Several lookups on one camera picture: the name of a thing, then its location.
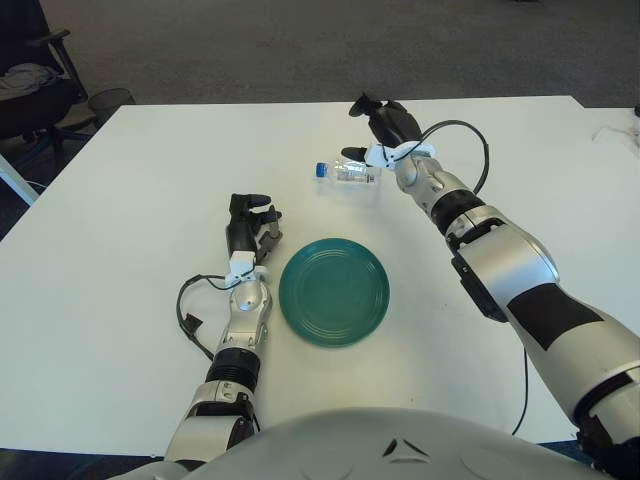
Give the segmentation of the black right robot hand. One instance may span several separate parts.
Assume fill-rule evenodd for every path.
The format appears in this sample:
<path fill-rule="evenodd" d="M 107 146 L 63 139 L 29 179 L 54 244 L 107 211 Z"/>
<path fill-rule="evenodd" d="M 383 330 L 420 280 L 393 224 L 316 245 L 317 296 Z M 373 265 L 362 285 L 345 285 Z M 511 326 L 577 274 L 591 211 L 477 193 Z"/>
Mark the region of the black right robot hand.
<path fill-rule="evenodd" d="M 378 143 L 369 147 L 345 147 L 341 155 L 346 159 L 394 170 L 397 162 L 423 142 L 416 119 L 397 101 L 384 103 L 363 93 L 351 106 L 349 115 L 367 116 L 369 128 Z"/>

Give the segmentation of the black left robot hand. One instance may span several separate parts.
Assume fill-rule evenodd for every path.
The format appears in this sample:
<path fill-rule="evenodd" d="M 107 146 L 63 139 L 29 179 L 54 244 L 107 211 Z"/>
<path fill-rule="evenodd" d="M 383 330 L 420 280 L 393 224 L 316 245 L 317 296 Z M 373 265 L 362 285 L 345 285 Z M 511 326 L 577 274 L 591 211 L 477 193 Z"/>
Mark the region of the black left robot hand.
<path fill-rule="evenodd" d="M 282 213 L 268 195 L 234 193 L 229 214 L 225 230 L 229 256 L 250 252 L 255 255 L 255 264 L 261 265 L 283 237 L 279 226 Z"/>

